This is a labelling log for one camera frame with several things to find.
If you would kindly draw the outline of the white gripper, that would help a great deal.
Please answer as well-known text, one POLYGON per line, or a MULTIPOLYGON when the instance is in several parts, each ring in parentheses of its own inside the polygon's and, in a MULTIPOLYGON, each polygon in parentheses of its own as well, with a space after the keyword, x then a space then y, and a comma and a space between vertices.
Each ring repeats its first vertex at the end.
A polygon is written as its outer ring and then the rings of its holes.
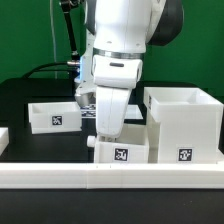
POLYGON ((130 94, 141 77, 142 66, 140 59, 93 57, 96 130, 99 136, 120 136, 130 94))

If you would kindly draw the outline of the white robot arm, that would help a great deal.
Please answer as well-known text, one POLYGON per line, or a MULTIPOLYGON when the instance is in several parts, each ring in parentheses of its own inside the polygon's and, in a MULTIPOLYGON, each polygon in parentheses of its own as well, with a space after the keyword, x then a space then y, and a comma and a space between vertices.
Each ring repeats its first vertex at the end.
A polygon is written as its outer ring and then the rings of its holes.
POLYGON ((148 45, 165 46, 182 30, 182 0, 84 0, 90 58, 81 61, 76 99, 96 95, 96 132, 120 136, 127 105, 141 79, 148 45))

